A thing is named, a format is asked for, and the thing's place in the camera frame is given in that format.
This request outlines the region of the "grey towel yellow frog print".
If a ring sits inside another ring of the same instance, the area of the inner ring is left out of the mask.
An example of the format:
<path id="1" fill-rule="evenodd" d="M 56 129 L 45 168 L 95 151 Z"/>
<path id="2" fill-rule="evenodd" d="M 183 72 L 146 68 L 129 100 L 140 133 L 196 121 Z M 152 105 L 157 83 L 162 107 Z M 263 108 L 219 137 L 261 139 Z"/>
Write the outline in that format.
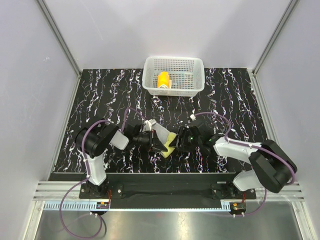
<path id="1" fill-rule="evenodd" d="M 174 146 L 170 146 L 170 144 L 174 141 L 177 134 L 174 132 L 170 132 L 169 130 L 167 130 L 165 127 L 163 127 L 159 123 L 155 123 L 152 126 L 152 129 L 156 131 L 156 134 L 157 134 L 159 140 L 166 147 L 166 150 L 167 150 L 167 151 L 162 151 L 160 154 L 164 158 L 168 158 L 173 153 L 173 151 L 176 149 Z"/>

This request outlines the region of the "grey and orange towel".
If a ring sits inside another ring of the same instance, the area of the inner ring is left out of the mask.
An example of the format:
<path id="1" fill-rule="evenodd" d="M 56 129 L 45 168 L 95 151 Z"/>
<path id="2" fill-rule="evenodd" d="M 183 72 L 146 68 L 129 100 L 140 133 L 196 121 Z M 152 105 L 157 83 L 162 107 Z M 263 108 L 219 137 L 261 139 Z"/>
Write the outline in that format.
<path id="1" fill-rule="evenodd" d="M 162 71 L 157 76 L 157 88 L 163 89 L 171 89 L 172 88 L 172 80 L 170 79 L 170 75 L 166 71 Z"/>

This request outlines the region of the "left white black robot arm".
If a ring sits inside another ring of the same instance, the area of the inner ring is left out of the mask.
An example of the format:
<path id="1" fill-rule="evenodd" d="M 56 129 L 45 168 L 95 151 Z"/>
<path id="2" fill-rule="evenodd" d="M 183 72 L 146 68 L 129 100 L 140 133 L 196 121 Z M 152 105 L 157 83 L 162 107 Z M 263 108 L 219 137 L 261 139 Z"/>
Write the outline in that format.
<path id="1" fill-rule="evenodd" d="M 131 145 L 138 145 L 149 152 L 167 153 L 166 143 L 170 133 L 154 119 L 134 126 L 129 124 L 124 130 L 106 119 L 82 128 L 76 134 L 75 144 L 84 157 L 86 178 L 92 184 L 90 192 L 97 198 L 103 198 L 108 193 L 108 186 L 104 183 L 107 175 L 103 170 L 103 153 L 108 146 L 125 150 Z"/>

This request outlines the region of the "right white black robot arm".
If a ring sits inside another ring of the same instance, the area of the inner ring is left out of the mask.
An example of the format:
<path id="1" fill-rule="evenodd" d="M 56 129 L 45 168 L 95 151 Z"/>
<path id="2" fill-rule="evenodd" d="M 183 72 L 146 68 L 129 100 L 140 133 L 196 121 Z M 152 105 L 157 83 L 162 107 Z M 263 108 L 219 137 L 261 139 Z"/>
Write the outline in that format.
<path id="1" fill-rule="evenodd" d="M 273 140 L 245 142 L 214 133 L 201 119 L 179 128 L 170 147 L 180 152 L 199 148 L 203 155 L 236 159 L 251 165 L 251 170 L 238 173 L 227 185 L 228 195 L 239 198 L 245 191 L 265 188 L 279 193 L 295 182 L 297 166 Z"/>

